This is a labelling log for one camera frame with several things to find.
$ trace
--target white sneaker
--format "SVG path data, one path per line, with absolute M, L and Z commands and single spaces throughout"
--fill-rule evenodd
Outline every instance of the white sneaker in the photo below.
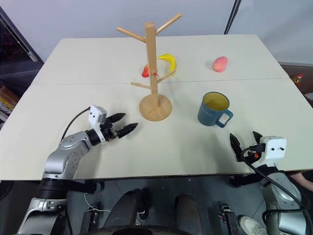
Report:
M 268 235 L 266 229 L 261 224 L 247 216 L 241 216 L 239 219 L 239 225 L 242 230 L 248 235 Z

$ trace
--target blue mug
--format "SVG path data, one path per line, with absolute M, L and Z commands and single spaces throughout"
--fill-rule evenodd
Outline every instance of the blue mug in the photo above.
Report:
M 225 127 L 234 116 L 229 108 L 227 97 L 218 92 L 209 92 L 203 96 L 198 112 L 198 120 L 205 126 Z

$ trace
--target cable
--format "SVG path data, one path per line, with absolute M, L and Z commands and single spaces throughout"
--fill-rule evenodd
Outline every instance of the cable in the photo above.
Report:
M 87 194 L 87 193 L 84 194 L 84 198 L 85 198 L 85 202 L 87 203 L 87 205 L 88 205 L 89 207 L 93 208 L 94 210 L 96 210 L 96 211 L 98 211 L 98 212 L 99 212 L 99 211 L 100 211 L 100 212 L 104 212 L 104 211 L 105 211 L 105 212 L 110 212 L 110 213 L 111 213 L 110 210 L 99 210 L 99 209 L 93 207 L 92 205 L 90 205 L 89 202 L 88 202 L 87 199 L 86 199 L 86 194 Z
M 241 3 L 241 0 L 235 0 L 233 8 L 231 9 L 231 13 L 230 13 L 229 18 L 228 18 L 228 22 L 227 22 L 224 34 L 228 34 L 228 31 L 229 31 L 231 25 L 233 24 L 233 21 L 237 15 L 240 3 Z
M 69 215 L 68 215 L 68 212 L 67 212 L 67 208 L 65 209 L 65 217 L 66 217 L 66 219 L 67 219 L 69 234 L 70 234 L 70 235 L 73 235 L 73 228 L 72 228 L 72 225 L 70 224 L 70 220 L 69 220 Z
M 279 183 L 275 182 L 274 180 L 272 180 L 270 177 L 268 177 L 266 174 L 264 174 L 263 172 L 261 172 L 260 170 L 258 170 L 257 168 L 255 168 L 251 163 L 249 163 L 246 158 L 244 157 L 244 154 L 250 150 L 250 147 L 249 148 L 245 148 L 240 156 L 242 158 L 242 160 L 251 168 L 253 169 L 256 173 L 258 173 L 259 175 L 261 175 L 263 178 L 267 179 L 268 181 L 270 181 L 272 184 L 274 184 L 276 187 L 280 188 L 282 191 L 284 191 L 286 194 L 288 194 L 296 203 L 299 204 L 300 207 L 302 208 L 299 208 L 299 209 L 294 209 L 294 210 L 282 210 L 282 209 L 277 209 L 277 210 L 267 210 L 265 212 L 263 212 L 262 214 L 262 219 L 263 219 L 263 222 L 266 224 L 266 216 L 268 214 L 271 214 L 271 213 L 297 213 L 297 212 L 303 212 L 304 215 L 307 217 L 307 221 L 309 222 L 309 225 L 310 225 L 310 233 L 311 235 L 313 235 L 313 225 L 312 225 L 312 221 L 310 219 L 310 215 L 308 214 L 307 210 L 311 207 L 311 203 L 309 201 L 309 199 L 301 194 L 302 197 L 305 198 L 305 200 L 307 201 L 307 204 L 306 206 L 303 206 L 303 204 L 298 200 L 298 198 L 296 198 L 291 192 L 289 192 L 287 189 L 285 189 L 283 186 L 281 186 Z
M 65 137 L 65 135 L 66 135 L 66 133 L 67 133 L 69 127 L 72 125 L 72 123 L 73 123 L 81 114 L 83 114 L 84 112 L 88 111 L 89 109 L 90 109 L 90 107 L 84 109 L 84 110 L 81 111 L 79 114 L 77 114 L 77 115 L 72 119 L 72 121 L 70 121 L 70 123 L 67 125 L 67 128 L 65 129 L 65 131 L 64 131 L 64 133 L 63 133 L 63 135 L 62 135 L 61 140 L 64 139 L 64 137 Z

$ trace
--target toy banana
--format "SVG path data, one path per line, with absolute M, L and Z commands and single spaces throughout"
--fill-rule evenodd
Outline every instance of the toy banana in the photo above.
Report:
M 165 54 L 165 55 L 160 55 L 158 56 L 158 59 L 160 60 L 166 60 L 167 62 L 170 63 L 170 72 L 171 71 L 175 71 L 176 70 L 176 60 L 175 60 L 175 57 L 171 54 Z

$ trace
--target bottle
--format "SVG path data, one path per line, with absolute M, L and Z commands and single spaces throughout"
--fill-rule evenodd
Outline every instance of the bottle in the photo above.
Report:
M 298 74 L 298 75 L 293 75 L 291 76 L 291 79 L 293 81 L 293 83 L 299 88 L 301 85 L 301 79 L 302 79 L 303 75 L 302 74 Z

